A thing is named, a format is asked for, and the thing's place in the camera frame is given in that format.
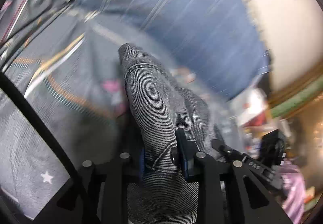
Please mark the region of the pink grey garment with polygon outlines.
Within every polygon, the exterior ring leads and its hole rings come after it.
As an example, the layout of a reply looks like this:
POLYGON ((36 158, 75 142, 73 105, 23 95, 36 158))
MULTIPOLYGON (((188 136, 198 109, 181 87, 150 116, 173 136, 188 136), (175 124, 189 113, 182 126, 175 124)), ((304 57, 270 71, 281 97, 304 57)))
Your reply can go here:
POLYGON ((279 167, 278 172, 283 179, 283 191, 287 198, 282 208, 293 223, 300 223, 304 213, 305 181, 300 168, 289 160, 279 167))

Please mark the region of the white paper shopping bag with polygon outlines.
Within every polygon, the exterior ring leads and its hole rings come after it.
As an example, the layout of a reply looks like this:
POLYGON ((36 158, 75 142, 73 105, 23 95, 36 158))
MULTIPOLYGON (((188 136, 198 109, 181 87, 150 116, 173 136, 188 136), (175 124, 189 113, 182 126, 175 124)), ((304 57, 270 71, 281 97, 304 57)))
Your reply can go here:
POLYGON ((267 95, 262 89, 249 87, 229 101, 238 126, 243 126, 267 109, 267 95))

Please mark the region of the red plastic bag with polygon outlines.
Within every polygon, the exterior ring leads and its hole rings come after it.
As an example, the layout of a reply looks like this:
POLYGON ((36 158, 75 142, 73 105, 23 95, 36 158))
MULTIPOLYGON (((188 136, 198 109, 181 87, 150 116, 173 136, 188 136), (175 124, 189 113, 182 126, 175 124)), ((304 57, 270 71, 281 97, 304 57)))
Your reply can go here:
POLYGON ((263 111, 260 114, 256 115, 250 121, 245 123, 243 127, 259 127, 267 123, 266 112, 263 111))

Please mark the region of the grey denim pants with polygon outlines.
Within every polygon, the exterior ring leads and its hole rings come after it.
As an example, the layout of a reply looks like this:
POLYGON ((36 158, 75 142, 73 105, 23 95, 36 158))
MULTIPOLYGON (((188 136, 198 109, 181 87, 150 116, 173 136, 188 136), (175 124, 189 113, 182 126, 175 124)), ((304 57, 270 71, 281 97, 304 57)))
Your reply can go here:
POLYGON ((208 105, 181 86, 151 54, 134 44, 119 50, 125 92, 145 146, 140 184, 128 186, 128 214, 133 223, 195 223, 198 184, 186 182, 171 160, 177 129, 198 149, 219 158, 211 147, 214 119, 208 105))

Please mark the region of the grey patterned bed sheet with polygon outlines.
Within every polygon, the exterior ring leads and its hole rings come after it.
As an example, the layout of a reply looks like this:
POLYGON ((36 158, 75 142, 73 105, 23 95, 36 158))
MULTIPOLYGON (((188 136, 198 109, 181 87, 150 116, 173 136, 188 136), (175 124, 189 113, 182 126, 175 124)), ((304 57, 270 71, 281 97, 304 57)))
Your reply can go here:
POLYGON ((20 90, 75 166, 111 159, 131 113, 119 48, 155 57, 207 105, 214 123, 226 115, 190 69, 149 34, 100 14, 81 0, 12 0, 1 17, 1 70, 20 90))

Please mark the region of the blue plaid pillow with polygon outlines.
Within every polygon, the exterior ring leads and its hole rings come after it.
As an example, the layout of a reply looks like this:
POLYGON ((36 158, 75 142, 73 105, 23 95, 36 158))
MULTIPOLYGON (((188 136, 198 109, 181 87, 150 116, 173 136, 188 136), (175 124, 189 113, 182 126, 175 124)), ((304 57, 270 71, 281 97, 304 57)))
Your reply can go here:
POLYGON ((81 0, 149 34, 212 91, 234 98, 270 70, 242 0, 81 0))

